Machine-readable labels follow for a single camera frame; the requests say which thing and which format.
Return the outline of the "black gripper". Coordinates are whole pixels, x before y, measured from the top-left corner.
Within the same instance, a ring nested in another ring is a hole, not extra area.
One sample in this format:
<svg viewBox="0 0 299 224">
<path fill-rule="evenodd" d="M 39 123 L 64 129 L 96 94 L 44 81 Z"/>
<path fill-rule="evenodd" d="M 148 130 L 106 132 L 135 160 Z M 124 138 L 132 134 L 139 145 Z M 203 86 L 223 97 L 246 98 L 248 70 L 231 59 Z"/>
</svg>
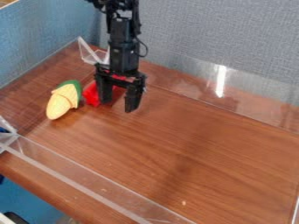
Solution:
<svg viewBox="0 0 299 224">
<path fill-rule="evenodd" d="M 146 90 L 146 74 L 139 71 L 126 73 L 112 71 L 107 65 L 96 64 L 95 80 L 98 96 L 102 104 L 112 101 L 114 86 L 127 89 L 126 112 L 131 113 L 139 107 L 143 91 Z"/>
</svg>

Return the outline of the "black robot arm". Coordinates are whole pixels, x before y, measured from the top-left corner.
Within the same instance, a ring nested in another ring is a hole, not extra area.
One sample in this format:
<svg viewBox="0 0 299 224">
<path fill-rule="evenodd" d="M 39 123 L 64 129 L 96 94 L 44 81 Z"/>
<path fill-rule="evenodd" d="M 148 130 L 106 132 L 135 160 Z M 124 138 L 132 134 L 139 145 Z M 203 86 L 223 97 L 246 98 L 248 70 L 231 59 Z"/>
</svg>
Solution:
<svg viewBox="0 0 299 224">
<path fill-rule="evenodd" d="M 98 62 L 95 80 L 98 97 L 103 104 L 112 102 L 114 87 L 126 89 L 126 112 L 139 108 L 146 91 L 146 74 L 139 71 L 142 34 L 139 0 L 86 0 L 107 15 L 107 34 L 110 35 L 108 65 Z"/>
</svg>

